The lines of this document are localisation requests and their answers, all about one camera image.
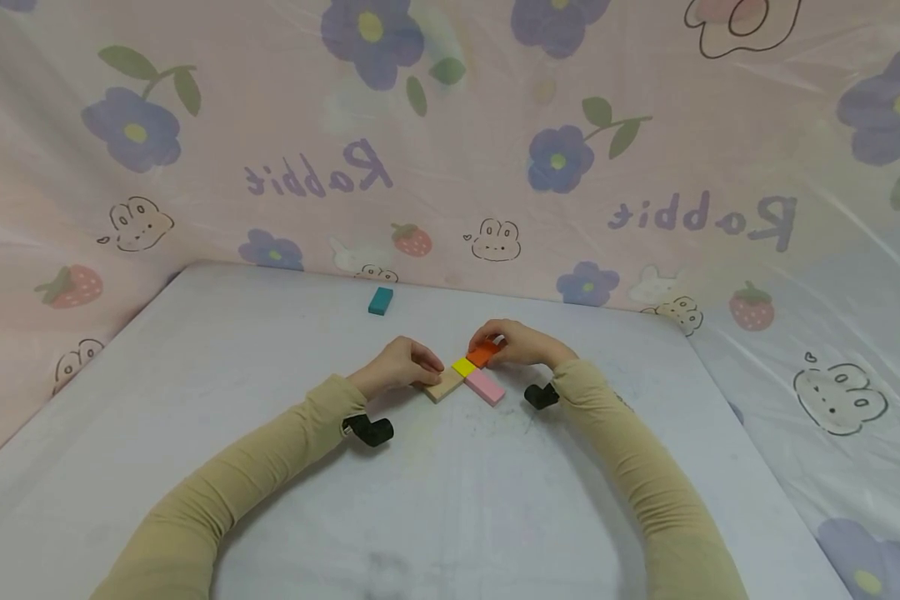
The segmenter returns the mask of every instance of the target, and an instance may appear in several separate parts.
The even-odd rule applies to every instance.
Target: black strap
[[[530,403],[533,408],[536,408],[539,411],[551,404],[556,404],[560,399],[560,394],[557,393],[557,390],[553,389],[553,384],[551,383],[547,384],[547,386],[542,389],[540,386],[534,384],[527,387],[527,390],[523,393],[523,397],[526,398],[527,402]]]
[[[376,448],[393,437],[393,425],[388,418],[370,422],[370,417],[366,414],[344,418],[343,431],[344,433],[352,431],[370,448]]]

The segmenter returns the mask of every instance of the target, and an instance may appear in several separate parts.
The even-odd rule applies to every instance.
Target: plastic sheet
[[[900,598],[900,2],[0,0],[0,446],[197,259],[671,317]]]

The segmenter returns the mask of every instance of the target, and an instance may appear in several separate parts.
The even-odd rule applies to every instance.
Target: finger
[[[506,365],[507,363],[517,362],[516,354],[511,347],[505,347],[500,350],[493,356],[490,356],[490,360],[487,361],[487,366],[490,368],[498,367],[500,365]]]
[[[440,375],[436,372],[427,371],[426,368],[419,367],[417,369],[417,376],[413,381],[418,381],[423,385],[437,385],[440,382]]]
[[[503,330],[504,322],[499,320],[499,318],[492,318],[492,320],[484,323],[483,327],[477,329],[477,332],[473,334],[473,337],[470,338],[470,343],[467,347],[467,351],[469,353],[473,352],[473,350],[477,348],[478,343],[486,340],[490,336],[496,337],[498,335],[503,335]]]
[[[421,367],[430,367],[433,371],[440,373],[443,371],[443,362],[437,358],[437,354],[433,354],[433,350],[424,346],[422,343],[411,340],[410,358]]]

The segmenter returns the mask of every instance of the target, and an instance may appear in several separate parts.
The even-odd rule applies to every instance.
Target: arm
[[[603,460],[646,539],[647,597],[745,600],[733,558],[707,507],[663,445],[607,385],[600,371],[550,336],[519,322],[491,321],[471,347],[503,335],[490,365],[545,364],[563,411]]]
[[[344,418],[388,388],[438,383],[442,363],[398,338],[348,378],[332,375],[306,400],[225,448],[147,514],[91,600],[205,600],[221,538],[269,494],[343,440]]]

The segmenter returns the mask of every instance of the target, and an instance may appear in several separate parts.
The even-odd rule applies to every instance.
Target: pink block
[[[497,403],[500,403],[500,400],[504,398],[504,393],[506,393],[502,387],[497,385],[496,381],[490,379],[488,375],[483,371],[480,371],[479,368],[477,371],[468,374],[467,379],[464,379],[463,381],[471,390],[476,392],[480,398],[487,400],[487,404],[490,406],[496,406]]]

